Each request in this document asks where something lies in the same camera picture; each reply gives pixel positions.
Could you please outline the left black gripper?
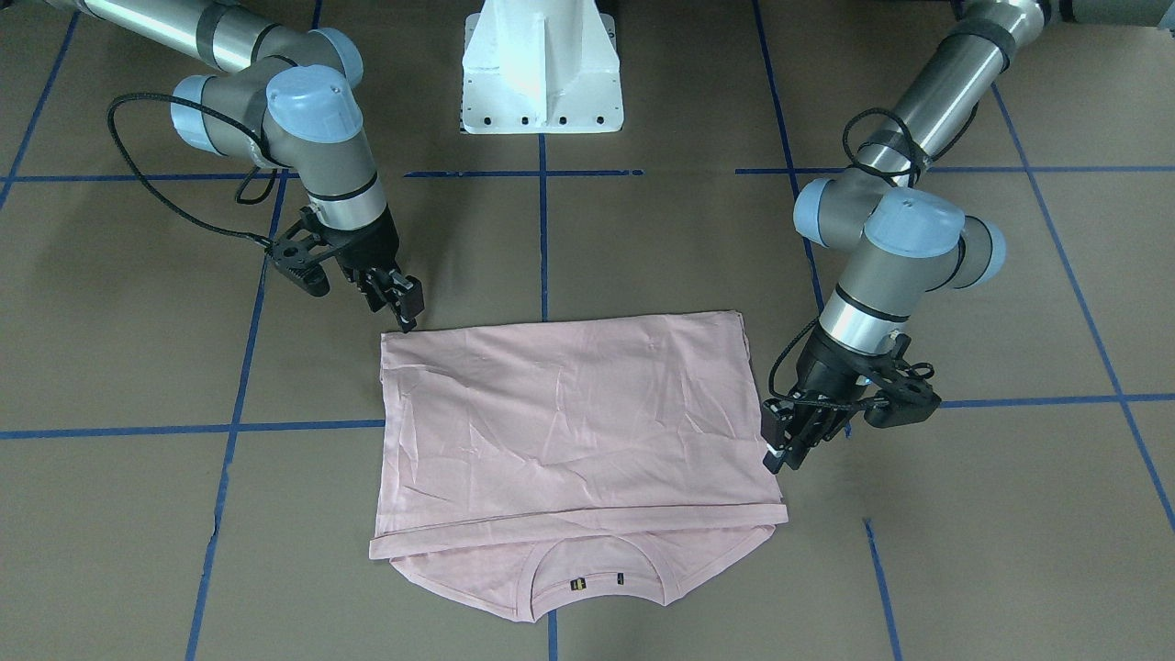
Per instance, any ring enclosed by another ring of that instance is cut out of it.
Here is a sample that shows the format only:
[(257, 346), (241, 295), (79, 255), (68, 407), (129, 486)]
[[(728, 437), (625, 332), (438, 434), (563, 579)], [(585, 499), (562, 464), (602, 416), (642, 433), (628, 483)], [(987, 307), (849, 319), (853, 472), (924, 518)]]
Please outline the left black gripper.
[(878, 394), (865, 397), (880, 357), (837, 342), (820, 326), (807, 330), (788, 398), (761, 402), (761, 436), (767, 443), (764, 468), (772, 474), (784, 467), (801, 468), (827, 432), (840, 431), (859, 411), (881, 409)]

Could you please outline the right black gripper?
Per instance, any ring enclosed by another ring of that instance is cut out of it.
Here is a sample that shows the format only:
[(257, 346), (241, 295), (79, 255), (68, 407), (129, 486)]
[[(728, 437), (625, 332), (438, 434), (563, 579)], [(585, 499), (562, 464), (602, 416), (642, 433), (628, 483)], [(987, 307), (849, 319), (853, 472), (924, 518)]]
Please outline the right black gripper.
[[(425, 310), (425, 296), (419, 279), (400, 274), (400, 237), (391, 215), (381, 215), (358, 230), (327, 227), (325, 242), (336, 250), (334, 258), (345, 279), (360, 284), (370, 312), (391, 308), (402, 333), (417, 328), (419, 313)], [(365, 274), (374, 269), (389, 274)]]

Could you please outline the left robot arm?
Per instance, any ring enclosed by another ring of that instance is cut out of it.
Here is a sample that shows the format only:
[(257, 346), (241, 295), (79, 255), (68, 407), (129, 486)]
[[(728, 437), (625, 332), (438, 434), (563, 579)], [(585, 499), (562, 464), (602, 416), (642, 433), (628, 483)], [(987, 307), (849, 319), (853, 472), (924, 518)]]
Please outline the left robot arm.
[(768, 385), (768, 472), (801, 468), (857, 414), (885, 430), (926, 421), (941, 406), (933, 365), (908, 359), (908, 321), (924, 294), (991, 281), (1007, 243), (993, 223), (918, 184), (969, 129), (991, 85), (1055, 22), (1168, 32), (1171, 2), (966, 1), (897, 104), (846, 122), (847, 167), (798, 193), (795, 231), (848, 261), (822, 312), (790, 342), (795, 384)]

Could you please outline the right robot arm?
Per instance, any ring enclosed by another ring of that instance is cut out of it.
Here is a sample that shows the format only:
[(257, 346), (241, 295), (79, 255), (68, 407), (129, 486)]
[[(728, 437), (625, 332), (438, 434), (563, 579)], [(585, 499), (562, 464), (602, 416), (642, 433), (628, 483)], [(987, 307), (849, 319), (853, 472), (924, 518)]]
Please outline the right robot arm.
[(352, 96), (364, 59), (344, 33), (294, 31), (239, 1), (60, 1), (58, 8), (121, 26), (215, 70), (184, 77), (169, 94), (112, 101), (106, 129), (126, 162), (118, 110), (155, 101), (172, 109), (173, 129), (187, 146), (297, 174), (308, 194), (298, 221), (276, 238), (251, 231), (234, 237), (261, 247), (313, 297), (329, 292), (323, 264), (336, 261), (374, 312), (391, 310), (403, 333), (416, 328), (423, 286), (397, 263), (400, 237)]

